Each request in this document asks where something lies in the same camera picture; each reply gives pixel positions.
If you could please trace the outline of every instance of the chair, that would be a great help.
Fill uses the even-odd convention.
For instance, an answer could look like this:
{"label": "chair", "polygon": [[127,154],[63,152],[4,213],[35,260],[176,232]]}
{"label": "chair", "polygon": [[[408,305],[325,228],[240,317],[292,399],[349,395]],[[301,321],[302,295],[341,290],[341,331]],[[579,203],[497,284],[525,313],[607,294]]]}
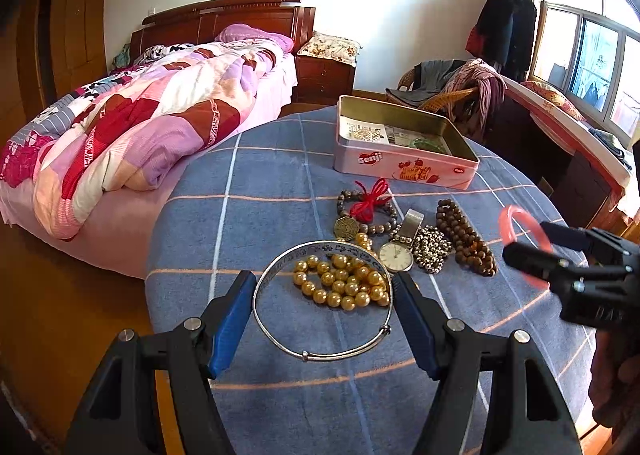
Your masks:
{"label": "chair", "polygon": [[[414,69],[411,69],[407,73],[405,73],[400,78],[397,89],[400,90],[404,86],[404,88],[410,90],[411,86],[414,84],[414,74]],[[477,86],[475,86],[474,88],[466,88],[465,90],[457,90],[455,92],[443,92],[440,94],[436,94],[435,96],[433,96],[433,98],[427,99],[417,108],[418,110],[424,110],[425,112],[437,112],[439,109],[444,108],[449,103],[466,101],[474,97],[478,97]],[[397,98],[389,90],[386,91],[386,101],[400,104],[401,106],[408,106],[409,108],[416,108],[416,106],[409,104],[408,102],[400,98]]]}

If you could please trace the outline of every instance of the purple pillow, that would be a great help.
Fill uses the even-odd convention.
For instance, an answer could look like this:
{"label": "purple pillow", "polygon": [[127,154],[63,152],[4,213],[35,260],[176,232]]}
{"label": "purple pillow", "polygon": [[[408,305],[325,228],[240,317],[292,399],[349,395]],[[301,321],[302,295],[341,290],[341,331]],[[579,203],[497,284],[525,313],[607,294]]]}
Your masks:
{"label": "purple pillow", "polygon": [[248,40],[253,38],[264,38],[277,43],[282,51],[286,54],[293,49],[293,40],[284,34],[277,32],[265,32],[260,29],[254,29],[245,23],[235,23],[229,25],[218,34],[214,41],[229,43],[231,41]]}

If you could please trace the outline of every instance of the pink bed sheet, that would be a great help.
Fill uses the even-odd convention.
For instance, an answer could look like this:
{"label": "pink bed sheet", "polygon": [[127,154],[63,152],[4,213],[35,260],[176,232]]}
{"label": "pink bed sheet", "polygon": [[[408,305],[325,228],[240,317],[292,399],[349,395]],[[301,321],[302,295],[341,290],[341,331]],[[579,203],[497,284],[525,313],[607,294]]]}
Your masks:
{"label": "pink bed sheet", "polygon": [[[227,138],[278,118],[281,107],[291,102],[292,88],[297,84],[293,56],[286,54],[278,67],[260,79],[255,108]],[[145,279],[146,257],[158,215],[185,168],[199,155],[177,162],[156,190],[139,192],[123,188],[105,193],[69,242],[52,238],[36,220],[31,180],[23,181],[17,188],[0,182],[0,213],[5,224],[17,224],[78,260]]]}

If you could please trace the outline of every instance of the blue gripper pad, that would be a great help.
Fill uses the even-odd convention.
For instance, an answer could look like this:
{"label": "blue gripper pad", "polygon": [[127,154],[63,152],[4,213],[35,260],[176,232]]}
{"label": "blue gripper pad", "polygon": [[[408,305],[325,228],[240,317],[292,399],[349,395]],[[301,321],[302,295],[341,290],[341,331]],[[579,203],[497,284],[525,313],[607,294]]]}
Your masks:
{"label": "blue gripper pad", "polygon": [[225,318],[218,327],[213,339],[213,352],[208,365],[209,371],[214,377],[218,377],[228,369],[236,355],[240,338],[242,338],[244,328],[251,315],[255,283],[254,275],[246,277],[236,299],[230,305]]}
{"label": "blue gripper pad", "polygon": [[442,370],[435,357],[435,339],[415,300],[415,298],[422,298],[422,295],[413,281],[411,281],[414,283],[412,289],[415,292],[410,292],[400,276],[401,274],[398,273],[391,280],[394,288],[394,308],[411,347],[411,352],[414,354],[416,364],[427,372],[431,379],[437,381],[442,376]]}

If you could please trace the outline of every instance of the window frame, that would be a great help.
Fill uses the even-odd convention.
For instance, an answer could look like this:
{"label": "window frame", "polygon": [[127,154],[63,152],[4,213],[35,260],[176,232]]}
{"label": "window frame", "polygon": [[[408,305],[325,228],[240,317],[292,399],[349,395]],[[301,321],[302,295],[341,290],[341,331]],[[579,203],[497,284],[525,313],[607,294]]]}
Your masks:
{"label": "window frame", "polygon": [[[605,0],[602,0],[602,2],[603,2],[602,12],[604,13]],[[542,37],[543,37],[545,23],[546,23],[546,15],[549,9],[558,10],[561,12],[569,12],[577,15],[578,17],[577,23],[576,23],[574,45],[572,47],[571,58],[569,60],[566,72],[564,74],[564,79],[562,80],[561,87],[551,85],[548,81],[536,76],[534,73],[538,65],[540,43],[542,42]],[[582,99],[575,96],[574,93],[572,93],[570,90],[570,87],[574,82],[577,74],[578,62],[580,58],[580,48],[582,46],[582,41],[584,38],[584,31],[585,31],[587,21],[591,21],[598,25],[611,29],[617,32],[618,34],[618,45],[616,48],[616,57],[614,60],[611,80],[609,83],[609,91],[607,92],[607,98],[604,102],[601,112],[599,112],[594,106],[591,106],[589,103],[584,102]],[[594,12],[576,8],[576,7],[570,7],[568,5],[542,2],[540,7],[540,19],[538,21],[538,34],[536,37],[534,56],[531,62],[531,68],[529,73],[529,79],[543,82],[553,86],[554,88],[558,88],[567,97],[567,99],[569,99],[569,101],[571,101],[575,105],[575,107],[580,111],[580,113],[587,118],[589,123],[591,123],[596,128],[600,128],[614,134],[620,140],[620,143],[622,144],[622,146],[624,146],[625,148],[627,148],[631,143],[631,139],[633,135],[628,135],[624,130],[622,130],[622,128],[616,125],[611,120],[611,116],[613,114],[616,98],[618,97],[618,89],[620,88],[622,67],[623,67],[624,58],[625,58],[626,37],[630,37],[640,42],[640,33],[626,27],[625,25],[622,25],[616,21],[613,21],[610,18],[606,18],[606,16],[604,16],[603,14],[594,13]]]}

